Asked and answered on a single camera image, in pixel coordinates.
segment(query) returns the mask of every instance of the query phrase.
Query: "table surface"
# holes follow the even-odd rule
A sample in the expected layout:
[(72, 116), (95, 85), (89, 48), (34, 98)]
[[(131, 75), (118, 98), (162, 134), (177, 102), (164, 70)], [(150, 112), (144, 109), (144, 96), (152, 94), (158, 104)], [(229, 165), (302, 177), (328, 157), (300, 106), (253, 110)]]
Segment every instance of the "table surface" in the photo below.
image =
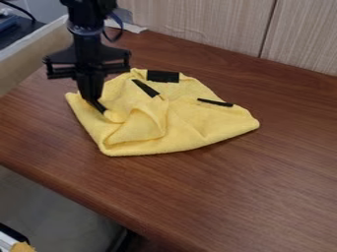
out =
[(261, 128), (194, 151), (106, 157), (40, 69), (0, 100), (0, 163), (169, 251), (337, 251), (337, 79), (155, 32), (118, 46), (181, 71)]

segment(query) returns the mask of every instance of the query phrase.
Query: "black tape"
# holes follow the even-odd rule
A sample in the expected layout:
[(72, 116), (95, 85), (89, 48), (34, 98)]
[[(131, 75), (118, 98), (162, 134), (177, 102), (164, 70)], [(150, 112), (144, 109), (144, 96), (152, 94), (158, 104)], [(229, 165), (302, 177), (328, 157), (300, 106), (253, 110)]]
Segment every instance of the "black tape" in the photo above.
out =
[(214, 105), (219, 105), (219, 106), (226, 106), (226, 107), (233, 107), (234, 105), (229, 102), (221, 102), (221, 101), (215, 101), (211, 99), (205, 99), (205, 98), (198, 98), (199, 101), (214, 104)]
[(148, 94), (151, 98), (160, 95), (157, 91), (152, 89), (150, 86), (146, 85), (145, 83), (142, 83), (139, 80), (132, 80), (139, 88), (141, 88), (146, 94)]
[(158, 83), (179, 83), (179, 73), (149, 70), (148, 81)]

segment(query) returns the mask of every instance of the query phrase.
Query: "floor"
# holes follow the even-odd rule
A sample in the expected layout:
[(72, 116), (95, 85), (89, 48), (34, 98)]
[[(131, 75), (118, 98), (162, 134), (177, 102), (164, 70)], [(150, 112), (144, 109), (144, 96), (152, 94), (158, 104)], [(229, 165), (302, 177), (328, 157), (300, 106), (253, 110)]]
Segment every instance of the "floor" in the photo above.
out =
[(0, 166), (0, 222), (37, 251), (105, 252), (121, 227)]

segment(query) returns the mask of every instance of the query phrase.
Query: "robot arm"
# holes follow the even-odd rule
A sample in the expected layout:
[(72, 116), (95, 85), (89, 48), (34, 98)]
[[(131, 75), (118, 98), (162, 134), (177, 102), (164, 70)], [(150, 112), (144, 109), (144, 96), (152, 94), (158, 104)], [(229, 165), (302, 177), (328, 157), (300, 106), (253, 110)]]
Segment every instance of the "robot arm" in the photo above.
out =
[[(108, 74), (130, 71), (130, 51), (101, 44), (104, 19), (116, 8), (116, 0), (61, 0), (68, 7), (68, 30), (74, 42), (66, 50), (44, 58), (48, 79), (72, 78), (83, 99), (104, 113), (98, 102)], [(70, 67), (54, 68), (54, 65)]]

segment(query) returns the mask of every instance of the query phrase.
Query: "yellow cloth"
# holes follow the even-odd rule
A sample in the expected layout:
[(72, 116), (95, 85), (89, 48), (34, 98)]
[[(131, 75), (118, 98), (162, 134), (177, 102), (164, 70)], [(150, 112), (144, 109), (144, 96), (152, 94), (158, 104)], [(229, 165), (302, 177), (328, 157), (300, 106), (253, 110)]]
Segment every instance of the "yellow cloth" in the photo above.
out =
[(35, 252), (26, 242), (18, 242), (13, 245), (11, 252)]
[[(104, 84), (100, 114), (80, 94), (66, 98), (100, 150), (112, 157), (180, 152), (207, 146), (259, 127), (249, 111), (198, 101), (222, 101), (194, 78), (179, 83), (147, 81), (147, 70), (132, 69)], [(150, 97), (132, 80), (160, 95)]]

